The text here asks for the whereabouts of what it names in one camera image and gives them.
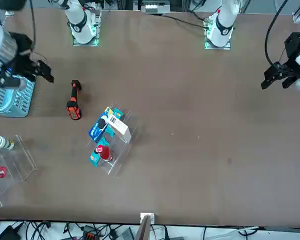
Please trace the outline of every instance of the mounting plate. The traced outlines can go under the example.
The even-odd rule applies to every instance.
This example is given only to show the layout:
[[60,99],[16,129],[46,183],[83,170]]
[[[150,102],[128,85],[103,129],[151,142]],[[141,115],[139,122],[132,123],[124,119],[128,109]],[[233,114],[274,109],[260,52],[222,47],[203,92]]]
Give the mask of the mounting plate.
[[295,13],[292,13],[292,19],[294,24],[299,24],[300,23],[300,16],[295,17]]
[[145,216],[149,215],[150,216],[150,221],[151,223],[150,224],[155,224],[155,214],[152,213],[152,212],[141,212],[140,213],[140,224],[142,222],[142,220],[145,218]]

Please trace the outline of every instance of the white bottle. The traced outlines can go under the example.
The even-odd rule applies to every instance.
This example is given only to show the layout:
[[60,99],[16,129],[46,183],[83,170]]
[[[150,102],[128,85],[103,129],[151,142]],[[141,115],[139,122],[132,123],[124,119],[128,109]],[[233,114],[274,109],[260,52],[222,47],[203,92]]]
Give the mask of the white bottle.
[[3,136],[0,136],[0,149],[11,150],[15,146],[15,142],[13,140],[8,140]]

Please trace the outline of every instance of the product box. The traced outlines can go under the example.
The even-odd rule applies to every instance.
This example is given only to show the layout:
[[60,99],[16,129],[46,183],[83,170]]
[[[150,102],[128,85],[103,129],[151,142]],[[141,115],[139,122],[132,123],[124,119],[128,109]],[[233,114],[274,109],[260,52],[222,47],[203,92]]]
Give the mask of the product box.
[[90,129],[89,136],[95,143],[98,143],[101,139],[102,134],[104,133],[108,125],[109,118],[113,115],[113,113],[114,111],[110,107],[107,107],[101,114],[101,116],[98,118],[98,121],[96,121],[96,123]]
[[120,119],[118,119],[115,115],[112,115],[108,124],[112,127],[115,134],[117,134],[123,141],[127,144],[130,142],[131,134],[129,128]]

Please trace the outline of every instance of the drill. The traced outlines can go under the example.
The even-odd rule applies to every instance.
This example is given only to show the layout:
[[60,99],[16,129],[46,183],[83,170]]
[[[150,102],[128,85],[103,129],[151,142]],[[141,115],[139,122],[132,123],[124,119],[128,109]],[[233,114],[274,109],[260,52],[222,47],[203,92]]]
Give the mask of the drill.
[[78,80],[72,80],[72,92],[70,101],[66,103],[68,115],[73,120],[79,120],[82,116],[81,110],[78,106],[78,92],[81,91],[81,83]]

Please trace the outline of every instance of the blue box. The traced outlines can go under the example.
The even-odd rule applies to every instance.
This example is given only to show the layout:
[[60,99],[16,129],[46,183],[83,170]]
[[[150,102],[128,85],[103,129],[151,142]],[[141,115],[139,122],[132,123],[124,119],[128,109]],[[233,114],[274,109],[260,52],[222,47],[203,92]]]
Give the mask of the blue box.
[[102,137],[102,134],[108,126],[109,117],[113,114],[113,111],[110,107],[107,107],[104,112],[98,118],[98,121],[93,125],[89,131],[89,136],[95,143],[98,143]]

